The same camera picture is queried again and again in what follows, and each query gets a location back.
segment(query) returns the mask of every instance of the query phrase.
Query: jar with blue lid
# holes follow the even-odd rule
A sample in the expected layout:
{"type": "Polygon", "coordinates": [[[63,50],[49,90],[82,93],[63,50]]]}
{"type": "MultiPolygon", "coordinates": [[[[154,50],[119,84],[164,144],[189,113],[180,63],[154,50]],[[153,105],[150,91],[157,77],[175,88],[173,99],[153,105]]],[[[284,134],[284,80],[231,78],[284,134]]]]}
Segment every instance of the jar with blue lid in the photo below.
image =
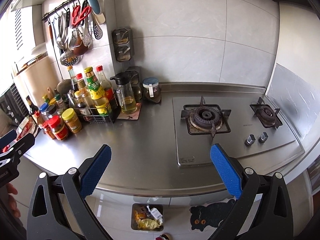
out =
{"type": "Polygon", "coordinates": [[[161,91],[159,88],[159,80],[157,78],[145,78],[142,85],[144,99],[154,103],[159,103],[161,101],[161,91]]]}
{"type": "Polygon", "coordinates": [[[44,120],[49,120],[49,117],[47,116],[47,109],[49,107],[48,103],[44,103],[43,105],[40,106],[39,110],[42,114],[42,117],[44,120]]]}

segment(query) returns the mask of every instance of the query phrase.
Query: burner grate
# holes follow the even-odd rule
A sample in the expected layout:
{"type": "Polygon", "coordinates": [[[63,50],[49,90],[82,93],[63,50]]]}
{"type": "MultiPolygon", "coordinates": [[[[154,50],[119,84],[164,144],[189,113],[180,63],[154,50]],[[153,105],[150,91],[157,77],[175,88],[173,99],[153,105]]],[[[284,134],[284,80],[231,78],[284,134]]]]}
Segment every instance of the burner grate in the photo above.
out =
{"type": "Polygon", "coordinates": [[[278,129],[280,125],[283,125],[277,116],[280,109],[276,108],[275,111],[273,111],[269,105],[264,104],[264,101],[261,97],[259,97],[258,104],[251,104],[250,107],[254,111],[254,115],[256,115],[260,120],[263,127],[275,127],[278,129]]]}
{"type": "Polygon", "coordinates": [[[187,122],[190,135],[229,133],[231,129],[226,121],[231,110],[221,110],[218,105],[204,105],[204,99],[200,105],[184,105],[181,111],[181,118],[187,122]]]}

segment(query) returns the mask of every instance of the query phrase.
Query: black wire basket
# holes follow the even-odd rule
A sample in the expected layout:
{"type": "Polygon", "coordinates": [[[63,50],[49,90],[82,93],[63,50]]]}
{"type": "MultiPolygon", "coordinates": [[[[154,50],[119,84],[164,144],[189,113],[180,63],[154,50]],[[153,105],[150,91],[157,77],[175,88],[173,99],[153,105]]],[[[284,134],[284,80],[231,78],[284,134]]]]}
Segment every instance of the black wire basket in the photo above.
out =
{"type": "Polygon", "coordinates": [[[116,92],[113,94],[111,100],[107,104],[107,106],[100,109],[106,109],[108,115],[99,115],[97,108],[86,108],[92,114],[83,115],[80,113],[82,109],[75,108],[77,116],[79,117],[81,122],[89,122],[89,123],[114,123],[121,112],[121,106],[116,97],[116,92]]]}

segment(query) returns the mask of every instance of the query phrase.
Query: stainless steel countertop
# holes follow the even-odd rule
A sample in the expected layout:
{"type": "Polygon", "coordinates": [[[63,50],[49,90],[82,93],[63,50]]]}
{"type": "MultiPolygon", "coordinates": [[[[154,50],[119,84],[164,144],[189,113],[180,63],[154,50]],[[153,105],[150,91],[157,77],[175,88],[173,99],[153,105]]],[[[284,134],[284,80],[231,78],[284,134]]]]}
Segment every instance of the stainless steel countertop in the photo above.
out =
{"type": "MultiPolygon", "coordinates": [[[[117,120],[114,124],[84,124],[68,140],[51,140],[42,132],[25,156],[47,171],[64,174],[99,150],[102,144],[112,149],[111,162],[98,189],[136,196],[177,197],[200,195],[225,189],[212,164],[192,167],[177,165],[173,121],[173,97],[246,97],[259,98],[265,88],[212,84],[162,84],[162,101],[144,101],[137,121],[117,120]]],[[[241,159],[260,174],[270,173],[301,154],[299,143],[279,152],[241,159]]]]}

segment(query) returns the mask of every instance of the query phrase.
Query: stove knob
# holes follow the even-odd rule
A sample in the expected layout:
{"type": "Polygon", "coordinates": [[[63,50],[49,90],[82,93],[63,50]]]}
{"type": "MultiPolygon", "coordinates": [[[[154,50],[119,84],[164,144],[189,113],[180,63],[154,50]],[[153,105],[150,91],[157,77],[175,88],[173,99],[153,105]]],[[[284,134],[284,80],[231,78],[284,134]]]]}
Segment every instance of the stove knob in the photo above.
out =
{"type": "Polygon", "coordinates": [[[263,132],[260,137],[259,137],[259,140],[260,142],[266,142],[266,140],[269,138],[269,136],[267,135],[266,132],[263,132]]]}
{"type": "Polygon", "coordinates": [[[256,138],[253,134],[250,134],[247,139],[245,140],[246,145],[252,145],[256,141],[256,138]]]}

